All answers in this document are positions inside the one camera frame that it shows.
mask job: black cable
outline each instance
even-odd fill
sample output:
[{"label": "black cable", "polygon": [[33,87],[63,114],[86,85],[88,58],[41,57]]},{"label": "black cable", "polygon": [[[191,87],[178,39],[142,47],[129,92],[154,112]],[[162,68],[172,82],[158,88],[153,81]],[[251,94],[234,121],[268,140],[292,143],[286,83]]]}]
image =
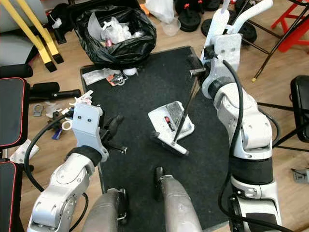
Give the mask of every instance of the black cable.
[{"label": "black cable", "polygon": [[280,125],[279,123],[276,121],[276,119],[274,119],[271,115],[267,114],[265,111],[263,111],[260,107],[259,107],[259,111],[264,114],[276,127],[276,138],[272,141],[272,145],[276,144],[280,137],[281,137],[281,129],[280,129]]},{"label": "black cable", "polygon": [[[233,75],[235,82],[236,82],[236,85],[237,85],[238,94],[239,94],[239,116],[238,116],[237,125],[236,125],[236,128],[235,128],[235,132],[234,132],[232,142],[231,142],[231,146],[230,146],[230,150],[229,150],[229,156],[233,156],[234,155],[233,153],[234,153],[234,150],[235,150],[236,140],[237,140],[237,137],[239,136],[241,123],[242,123],[242,117],[243,117],[243,92],[242,92],[241,83],[240,83],[239,78],[237,76],[237,73],[235,72],[233,67],[226,60],[223,60],[223,64],[227,67],[227,69]],[[225,181],[224,181],[224,184],[222,185],[219,196],[218,196],[219,208],[225,215],[227,215],[229,218],[231,218],[233,220],[249,222],[249,223],[253,223],[253,224],[257,224],[257,225],[261,225],[261,226],[266,226],[266,227],[273,228],[275,230],[279,230],[279,231],[282,231],[282,232],[293,232],[293,231],[291,231],[291,230],[289,230],[285,227],[282,227],[282,226],[279,226],[279,225],[276,225],[276,224],[273,224],[273,223],[269,223],[269,222],[261,221],[261,220],[256,220],[256,219],[248,218],[248,217],[237,216],[235,214],[232,214],[232,213],[226,211],[223,208],[223,205],[222,205],[222,198],[223,198],[223,193],[226,189],[226,186],[227,186],[231,176],[232,176],[231,172],[228,171],[226,178],[225,178]]]},{"label": "black cable", "polygon": [[[36,142],[42,137],[42,135],[50,130],[52,128],[52,126],[54,124],[56,124],[57,122],[59,122],[60,120],[64,119],[65,117],[72,117],[72,111],[56,118],[55,120],[51,121],[49,124],[47,124],[42,130],[40,130],[40,132],[33,138],[33,140],[31,141],[30,145],[28,146],[26,153],[25,153],[25,158],[24,158],[24,167],[25,167],[25,172],[27,174],[27,177],[29,178],[29,180],[32,182],[32,184],[40,191],[43,192],[44,188],[36,181],[36,179],[34,178],[34,176],[31,173],[30,170],[30,165],[29,165],[29,157],[30,157],[30,153],[31,150],[33,149],[34,145],[36,144]],[[80,215],[80,217],[78,218],[78,220],[75,222],[75,224],[70,228],[69,232],[71,232],[72,230],[74,230],[77,225],[81,222],[81,220],[83,219],[83,217],[86,214],[87,208],[88,208],[88,204],[89,204],[89,198],[87,196],[86,193],[83,193],[83,197],[85,198],[85,206],[84,206],[84,210],[82,212],[82,214]]]},{"label": "black cable", "polygon": [[42,130],[40,130],[40,132],[33,138],[33,140],[31,141],[30,145],[28,146],[26,153],[25,153],[25,159],[24,159],[24,167],[25,167],[25,172],[27,174],[27,177],[29,178],[29,180],[32,182],[32,184],[40,191],[43,192],[44,189],[43,187],[36,181],[36,179],[33,177],[32,173],[31,173],[31,169],[29,166],[29,157],[30,157],[30,153],[31,150],[33,149],[33,146],[36,144],[36,142],[42,137],[42,135],[51,129],[51,127],[56,124],[57,122],[59,122],[60,120],[64,119],[65,117],[70,117],[70,114],[64,114],[58,118],[56,118],[55,120],[51,121],[49,124],[47,124]]},{"label": "black cable", "polygon": [[83,193],[83,197],[85,198],[84,210],[83,210],[82,214],[79,216],[79,218],[77,219],[77,221],[74,223],[74,225],[70,228],[69,232],[73,231],[78,226],[78,224],[81,222],[81,220],[83,219],[83,217],[86,214],[88,204],[89,204],[89,198],[88,198],[86,193]]}]

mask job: wooden floor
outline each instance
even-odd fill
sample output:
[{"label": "wooden floor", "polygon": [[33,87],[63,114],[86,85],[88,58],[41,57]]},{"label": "wooden floor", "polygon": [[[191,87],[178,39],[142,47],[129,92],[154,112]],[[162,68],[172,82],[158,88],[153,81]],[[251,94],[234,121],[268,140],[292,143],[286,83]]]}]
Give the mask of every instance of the wooden floor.
[{"label": "wooden floor", "polygon": [[[272,9],[255,17],[254,21],[269,28],[288,6],[290,6],[289,1],[277,0]],[[205,13],[203,18],[210,18],[211,15],[212,13]],[[157,45],[154,52],[189,45],[194,48],[197,54],[200,54],[205,37],[199,29],[193,33],[179,31],[176,36],[168,37],[163,33],[160,23],[154,17],[151,17],[151,20],[157,25]],[[282,34],[280,27],[276,28],[275,31]],[[65,61],[57,65],[58,70],[49,73],[41,59],[36,57],[31,64],[34,76],[29,78],[28,82],[34,84],[57,81],[61,86],[61,90],[82,89],[79,70],[82,66],[92,62],[81,48],[79,40],[73,31],[66,34],[66,39],[67,43],[58,45]],[[258,30],[256,42],[258,45],[270,50],[276,42],[277,39],[275,37]],[[243,48],[238,71],[243,86],[257,101],[291,106],[289,100],[290,81],[297,75],[309,74],[309,56],[306,54],[308,50],[309,47],[295,46],[287,53],[276,52],[259,79],[252,83],[251,78],[262,65],[266,55],[253,47]],[[66,108],[71,101],[58,101],[58,103],[62,105],[62,108]],[[295,128],[293,113],[267,108],[265,108],[265,111],[276,115],[283,134]],[[33,117],[32,106],[30,106],[28,138],[32,139],[46,125],[47,120],[48,118],[45,116]],[[76,146],[76,140],[71,131],[64,132],[59,141],[52,140],[52,135],[53,132],[49,131],[38,141],[37,145],[40,147],[40,150],[30,161],[35,166],[33,173],[35,178],[44,187],[47,186],[52,171],[63,163],[66,154]],[[285,145],[309,148],[308,144],[300,142],[296,136],[286,142]],[[291,168],[304,169],[309,167],[309,154],[277,148],[274,149],[273,160],[274,175],[279,187],[283,224],[296,232],[309,232],[309,184],[295,183],[290,171]],[[88,208],[90,209],[96,198],[101,194],[97,171],[92,176],[91,184],[86,193],[90,199]],[[39,191],[33,187],[24,175],[20,214],[24,228],[28,225],[33,204],[38,196]],[[74,221],[79,217],[83,206],[84,200],[81,198],[75,211]],[[80,232],[83,223],[84,221],[75,231]],[[227,227],[224,227],[220,231],[229,230]]]}]

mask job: black rubber mat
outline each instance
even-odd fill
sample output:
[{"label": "black rubber mat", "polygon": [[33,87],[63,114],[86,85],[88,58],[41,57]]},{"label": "black rubber mat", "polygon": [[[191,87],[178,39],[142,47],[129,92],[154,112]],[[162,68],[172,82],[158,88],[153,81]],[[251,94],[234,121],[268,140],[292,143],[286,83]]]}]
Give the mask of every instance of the black rubber mat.
[{"label": "black rubber mat", "polygon": [[189,54],[190,47],[151,54],[139,76],[121,87],[112,87],[106,80],[84,85],[85,90],[94,91],[93,105],[100,103],[106,117],[125,117],[114,143],[127,146],[127,155],[112,151],[103,164],[105,188],[126,188],[130,197],[129,223],[119,231],[165,231],[163,202],[152,198],[153,170],[158,165],[185,187],[202,228],[227,221],[217,196],[227,172],[228,136],[212,101],[200,91],[192,104],[189,116],[195,131],[179,141],[190,151],[188,157],[174,156],[150,140],[154,129],[148,112],[173,101],[185,105],[189,98],[193,83],[186,60]]}]

